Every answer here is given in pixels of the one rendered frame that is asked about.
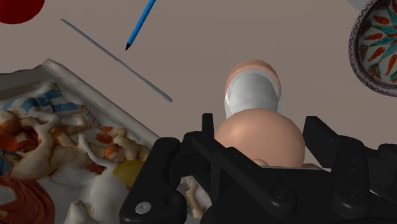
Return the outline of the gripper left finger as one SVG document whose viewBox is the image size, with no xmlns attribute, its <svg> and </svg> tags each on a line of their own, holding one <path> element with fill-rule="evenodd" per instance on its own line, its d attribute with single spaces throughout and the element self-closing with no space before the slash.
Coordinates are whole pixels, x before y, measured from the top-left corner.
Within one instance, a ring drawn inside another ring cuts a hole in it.
<svg viewBox="0 0 397 224">
<path fill-rule="evenodd" d="M 287 186 L 214 139 L 212 114 L 205 113 L 202 129 L 182 141 L 156 140 L 120 209 L 120 224 L 185 224 L 187 202 L 176 188 L 186 176 L 193 176 L 212 202 L 200 224 L 278 222 L 297 209 Z"/>
</svg>

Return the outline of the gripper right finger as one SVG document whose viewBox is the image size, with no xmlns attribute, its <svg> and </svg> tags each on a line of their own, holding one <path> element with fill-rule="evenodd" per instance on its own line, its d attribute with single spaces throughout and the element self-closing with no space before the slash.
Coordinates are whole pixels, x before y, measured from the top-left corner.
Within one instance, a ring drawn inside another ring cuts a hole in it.
<svg viewBox="0 0 397 224">
<path fill-rule="evenodd" d="M 397 144 L 376 150 L 333 131 L 316 116 L 307 116 L 305 145 L 335 175 L 332 205 L 339 211 L 368 211 L 371 193 L 397 206 Z"/>
</svg>

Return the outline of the peach and white doll figure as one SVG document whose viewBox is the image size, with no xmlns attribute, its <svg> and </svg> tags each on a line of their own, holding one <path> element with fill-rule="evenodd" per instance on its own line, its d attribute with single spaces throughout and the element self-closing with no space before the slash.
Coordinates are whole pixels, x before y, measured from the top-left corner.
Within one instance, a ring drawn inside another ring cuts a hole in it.
<svg viewBox="0 0 397 224">
<path fill-rule="evenodd" d="M 281 82 L 270 64 L 238 63 L 225 84 L 226 120 L 215 138 L 234 147 L 258 165 L 301 167 L 305 142 L 300 129 L 278 112 Z"/>
</svg>

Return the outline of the patterned ceramic bowl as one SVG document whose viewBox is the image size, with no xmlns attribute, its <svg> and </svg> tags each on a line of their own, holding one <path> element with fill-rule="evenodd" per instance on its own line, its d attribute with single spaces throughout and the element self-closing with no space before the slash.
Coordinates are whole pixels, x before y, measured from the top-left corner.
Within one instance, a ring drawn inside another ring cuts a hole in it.
<svg viewBox="0 0 397 224">
<path fill-rule="evenodd" d="M 348 49 L 360 82 L 397 97 L 397 0 L 369 0 L 352 27 Z"/>
</svg>

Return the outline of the thin grey stick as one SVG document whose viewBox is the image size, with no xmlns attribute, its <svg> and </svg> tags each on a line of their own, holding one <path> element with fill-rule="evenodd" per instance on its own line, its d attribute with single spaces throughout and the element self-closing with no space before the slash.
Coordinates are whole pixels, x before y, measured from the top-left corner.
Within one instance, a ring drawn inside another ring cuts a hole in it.
<svg viewBox="0 0 397 224">
<path fill-rule="evenodd" d="M 123 66 L 126 70 L 128 70 L 130 73 L 132 73 L 138 80 L 143 82 L 146 86 L 150 87 L 154 92 L 156 92 L 158 95 L 160 95 L 162 98 L 164 98 L 167 102 L 173 102 L 173 99 L 167 95 L 164 91 L 162 91 L 160 88 L 158 88 L 156 85 L 154 85 L 152 82 L 135 72 L 131 67 L 126 65 L 122 60 L 120 60 L 118 57 L 116 57 L 114 54 L 112 54 L 109 50 L 104 48 L 102 45 L 100 45 L 98 42 L 96 42 L 94 39 L 92 39 L 89 35 L 81 31 L 79 28 L 77 28 L 75 25 L 70 23 L 69 21 L 61 18 L 60 19 L 63 23 L 65 23 L 68 27 L 70 27 L 72 30 L 77 32 L 80 36 L 84 37 L 87 41 L 89 41 L 91 44 L 96 46 L 100 51 L 105 53 L 107 56 L 111 57 L 114 61 L 119 63 L 121 66 Z"/>
</svg>

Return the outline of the white tray with food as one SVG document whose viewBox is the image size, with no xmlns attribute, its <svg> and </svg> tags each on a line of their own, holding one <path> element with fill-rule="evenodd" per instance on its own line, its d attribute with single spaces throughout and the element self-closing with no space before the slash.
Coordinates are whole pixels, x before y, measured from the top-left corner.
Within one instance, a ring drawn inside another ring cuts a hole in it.
<svg viewBox="0 0 397 224">
<path fill-rule="evenodd" d="M 120 224 L 156 140 L 54 60 L 0 74 L 0 224 Z"/>
</svg>

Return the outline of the blue pencil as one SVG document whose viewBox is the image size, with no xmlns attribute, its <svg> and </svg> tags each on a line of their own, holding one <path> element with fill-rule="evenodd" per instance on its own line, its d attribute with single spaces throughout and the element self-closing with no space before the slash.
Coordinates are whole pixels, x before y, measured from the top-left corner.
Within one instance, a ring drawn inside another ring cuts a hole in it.
<svg viewBox="0 0 397 224">
<path fill-rule="evenodd" d="M 141 30 L 145 20 L 147 19 L 148 15 L 155 3 L 156 3 L 156 0 L 148 1 L 145 9 L 143 10 L 139 20 L 136 23 L 136 26 L 134 27 L 134 30 L 132 31 L 132 34 L 130 35 L 130 37 L 127 41 L 125 50 L 128 50 L 132 46 L 133 42 L 135 41 L 137 35 L 139 34 L 139 31 Z"/>
</svg>

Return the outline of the red round object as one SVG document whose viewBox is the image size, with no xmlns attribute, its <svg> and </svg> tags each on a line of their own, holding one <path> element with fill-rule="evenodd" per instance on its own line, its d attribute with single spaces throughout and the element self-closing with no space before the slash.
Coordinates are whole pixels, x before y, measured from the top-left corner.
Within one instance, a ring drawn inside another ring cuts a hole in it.
<svg viewBox="0 0 397 224">
<path fill-rule="evenodd" d="M 33 19 L 45 0 L 0 0 L 0 23 L 22 24 Z"/>
</svg>

